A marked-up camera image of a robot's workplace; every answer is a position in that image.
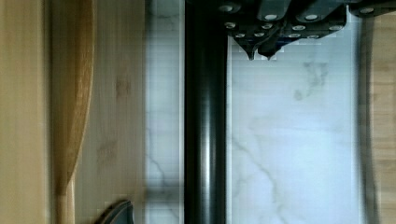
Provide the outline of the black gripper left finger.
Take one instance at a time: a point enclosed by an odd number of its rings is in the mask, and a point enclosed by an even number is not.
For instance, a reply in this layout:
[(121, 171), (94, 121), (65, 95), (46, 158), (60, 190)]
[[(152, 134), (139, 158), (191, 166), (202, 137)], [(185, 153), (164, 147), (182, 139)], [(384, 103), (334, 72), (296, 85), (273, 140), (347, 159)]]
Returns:
[(218, 12), (229, 36), (253, 60), (270, 59), (282, 30), (282, 0), (220, 0)]

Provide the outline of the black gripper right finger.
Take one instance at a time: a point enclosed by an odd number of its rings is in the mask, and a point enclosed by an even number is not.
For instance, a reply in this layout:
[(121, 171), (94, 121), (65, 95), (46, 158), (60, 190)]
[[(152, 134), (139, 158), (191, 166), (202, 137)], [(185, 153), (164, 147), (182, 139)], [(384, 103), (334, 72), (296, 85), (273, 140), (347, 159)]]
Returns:
[(318, 39), (342, 30), (347, 4), (344, 0), (262, 0), (258, 19), (274, 25), (258, 46), (258, 53), (270, 59), (296, 40)]

